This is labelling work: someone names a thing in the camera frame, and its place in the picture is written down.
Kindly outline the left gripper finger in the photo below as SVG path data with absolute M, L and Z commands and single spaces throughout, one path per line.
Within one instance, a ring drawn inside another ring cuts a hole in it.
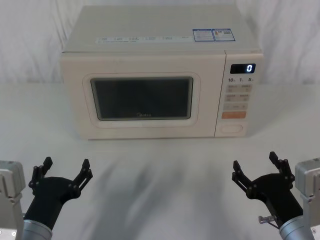
M 68 185 L 70 199 L 76 199 L 81 195 L 82 190 L 93 178 L 91 165 L 88 159 L 85 159 L 82 163 L 81 170 L 75 179 Z
M 47 156 L 42 165 L 33 167 L 32 177 L 28 184 L 33 193 L 53 192 L 53 178 L 46 177 L 46 174 L 52 165 L 52 158 Z

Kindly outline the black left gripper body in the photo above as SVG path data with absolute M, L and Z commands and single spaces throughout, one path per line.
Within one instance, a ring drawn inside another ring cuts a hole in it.
M 32 180 L 28 186 L 34 198 L 24 215 L 25 220 L 41 223 L 53 229 L 63 205 L 81 195 L 81 188 L 70 179 L 45 177 Z

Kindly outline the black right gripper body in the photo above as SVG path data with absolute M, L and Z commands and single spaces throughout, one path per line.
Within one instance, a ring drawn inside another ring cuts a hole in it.
M 303 215 L 303 209 L 291 192 L 295 176 L 267 174 L 249 185 L 249 198 L 262 201 L 275 223 L 282 227 L 287 221 Z

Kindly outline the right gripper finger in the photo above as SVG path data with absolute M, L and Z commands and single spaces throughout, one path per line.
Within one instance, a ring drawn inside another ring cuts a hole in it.
M 291 171 L 288 159 L 279 159 L 278 155 L 274 151 L 271 151 L 269 153 L 269 160 L 278 169 L 279 174 L 284 180 L 288 189 L 291 190 L 293 188 L 295 176 Z
M 257 198 L 257 183 L 251 181 L 242 171 L 241 166 L 237 160 L 233 162 L 232 181 L 234 181 L 246 194 L 246 196 L 253 200 Z

